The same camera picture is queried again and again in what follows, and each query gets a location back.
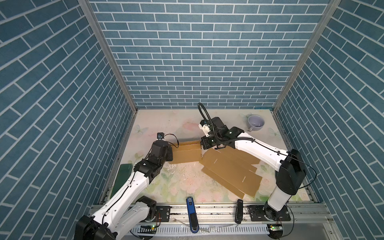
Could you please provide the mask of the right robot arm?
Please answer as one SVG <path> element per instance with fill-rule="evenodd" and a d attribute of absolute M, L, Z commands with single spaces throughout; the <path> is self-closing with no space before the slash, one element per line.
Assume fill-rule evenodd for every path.
<path fill-rule="evenodd" d="M 215 129 L 213 124 L 199 124 L 204 136 L 201 145 L 204 150 L 222 149 L 227 146 L 250 154 L 267 163 L 276 171 L 276 186 L 263 207 L 264 216 L 277 221 L 285 212 L 283 207 L 297 194 L 307 171 L 300 152 L 283 150 L 255 139 L 244 130 L 226 126 Z"/>

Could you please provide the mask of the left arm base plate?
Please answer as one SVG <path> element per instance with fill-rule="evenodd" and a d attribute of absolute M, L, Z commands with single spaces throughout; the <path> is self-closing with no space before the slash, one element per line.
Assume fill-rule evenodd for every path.
<path fill-rule="evenodd" d="M 149 213 L 149 221 L 155 222 L 156 220 L 163 222 L 169 222 L 171 214 L 171 206 L 156 206 L 151 208 Z"/>

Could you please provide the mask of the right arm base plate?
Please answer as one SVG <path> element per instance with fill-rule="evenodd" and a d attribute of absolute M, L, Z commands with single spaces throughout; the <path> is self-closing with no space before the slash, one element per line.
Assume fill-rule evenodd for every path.
<path fill-rule="evenodd" d="M 274 210 L 268 204 L 247 206 L 252 222 L 289 222 L 291 221 L 290 212 L 286 205 L 280 211 Z"/>

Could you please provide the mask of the cardboard box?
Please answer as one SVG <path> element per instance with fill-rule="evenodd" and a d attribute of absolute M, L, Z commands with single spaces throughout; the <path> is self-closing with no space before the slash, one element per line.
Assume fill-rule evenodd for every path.
<path fill-rule="evenodd" d="M 172 146 L 173 160 L 170 164 L 184 164 L 199 162 L 202 159 L 202 149 L 200 141 L 183 142 L 179 147 Z"/>

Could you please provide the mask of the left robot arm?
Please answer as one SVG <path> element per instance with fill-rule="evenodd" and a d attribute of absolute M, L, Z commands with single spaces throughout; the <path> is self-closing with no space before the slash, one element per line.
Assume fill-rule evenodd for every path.
<path fill-rule="evenodd" d="M 75 240 L 120 240 L 142 221 L 161 220 L 157 202 L 138 195 L 173 160 L 171 143 L 153 142 L 148 155 L 134 166 L 123 186 L 92 216 L 82 216 L 75 227 Z"/>

